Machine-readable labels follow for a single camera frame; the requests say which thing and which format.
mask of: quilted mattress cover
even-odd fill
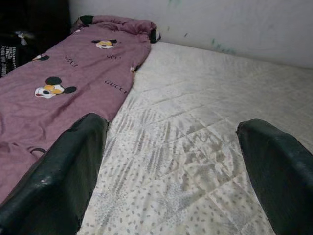
[[[312,90],[312,70],[153,45],[78,235],[273,235],[235,131],[260,118],[313,152]]]

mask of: pink comforter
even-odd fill
[[[76,31],[0,79],[0,202],[81,116],[113,120],[148,56],[153,22],[80,18]]]

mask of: white patterned fabric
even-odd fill
[[[312,152],[312,90],[312,70],[153,45],[78,235],[273,235],[235,131],[260,118]]]

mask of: bedding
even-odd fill
[[[77,119],[94,112],[112,121],[150,52],[156,26],[83,16],[74,29],[0,80],[0,202]]]
[[[160,43],[111,123],[78,235],[273,235],[236,136],[261,118],[313,151],[313,71]]]

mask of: bed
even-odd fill
[[[78,235],[273,235],[235,132],[260,118],[312,152],[312,76],[154,44],[109,128]]]

